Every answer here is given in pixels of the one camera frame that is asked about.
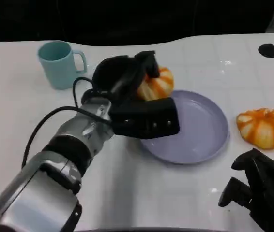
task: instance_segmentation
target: glossy surface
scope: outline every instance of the glossy surface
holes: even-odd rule
[[[190,91],[173,91],[180,132],[172,136],[142,140],[155,156],[167,162],[194,164],[218,154],[228,140],[228,122],[210,99]]]
[[[51,110],[73,105],[71,89],[53,90],[37,60],[45,42],[0,43],[0,193],[20,170],[26,142]],[[186,38],[150,46],[91,47],[71,44],[87,56],[88,75],[104,58],[155,50],[160,65],[173,75],[175,89],[190,90],[215,102],[228,119],[230,141],[219,156],[199,165],[180,166],[155,159],[139,140],[114,136],[104,144],[82,179],[83,206],[77,230],[170,227],[231,232],[260,232],[248,210],[218,201],[241,153],[252,149],[237,129],[236,116],[248,109],[274,108],[274,58],[259,46],[274,45],[274,34]],[[83,64],[76,57],[77,69]],[[77,86],[79,98],[88,83]],[[59,126],[74,116],[63,112],[39,131],[30,156],[39,152]],[[274,150],[264,152],[274,160]]]

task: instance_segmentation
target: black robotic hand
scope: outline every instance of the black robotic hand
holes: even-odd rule
[[[224,189],[219,206],[231,201],[249,209],[251,218],[266,232],[274,232],[274,161],[252,149],[241,154],[232,164],[244,170],[249,185],[232,177]]]

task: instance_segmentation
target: robotic arm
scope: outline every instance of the robotic arm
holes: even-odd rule
[[[82,213],[76,196],[81,178],[113,133],[147,139],[179,132],[171,98],[134,101],[145,73],[158,74],[152,51],[106,59],[97,67],[96,88],[84,93],[81,109],[111,124],[82,113],[65,122],[1,194],[0,231],[73,231]]]

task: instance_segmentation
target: black cable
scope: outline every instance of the black cable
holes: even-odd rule
[[[73,97],[74,97],[75,106],[76,106],[77,108],[79,108],[79,106],[78,106],[77,97],[76,97],[76,85],[77,85],[78,81],[80,81],[80,80],[85,80],[85,81],[90,82],[90,83],[92,84],[93,88],[95,88],[95,86],[94,86],[94,84],[93,84],[93,81],[92,81],[91,79],[87,78],[87,77],[78,77],[78,78],[74,81],[74,83],[73,83]]]
[[[30,139],[27,142],[27,145],[25,147],[25,151],[24,151],[24,155],[23,155],[23,160],[22,160],[22,168],[24,168],[24,166],[26,165],[26,160],[27,157],[29,156],[29,151],[30,151],[30,145],[32,144],[32,141],[34,140],[38,130],[42,127],[42,125],[49,119],[51,118],[53,115],[55,115],[56,113],[60,112],[60,111],[64,111],[64,110],[72,110],[72,111],[76,111],[79,112],[81,114],[84,114],[92,119],[94,119],[97,122],[101,122],[104,123],[106,125],[111,126],[111,122],[109,120],[105,120],[95,114],[92,114],[91,112],[88,112],[86,110],[82,110],[73,106],[62,106],[59,107],[55,110],[52,110],[49,114],[47,114],[39,123],[38,125],[35,127],[34,131],[32,132]]]

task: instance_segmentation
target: mug handle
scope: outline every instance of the mug handle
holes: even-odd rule
[[[83,70],[77,70],[77,74],[78,75],[81,75],[81,74],[84,74],[86,71],[87,71],[87,60],[85,59],[85,55],[83,52],[79,51],[79,50],[73,50],[73,53],[74,54],[79,54],[82,58],[82,61],[83,61],[83,67],[84,69]]]

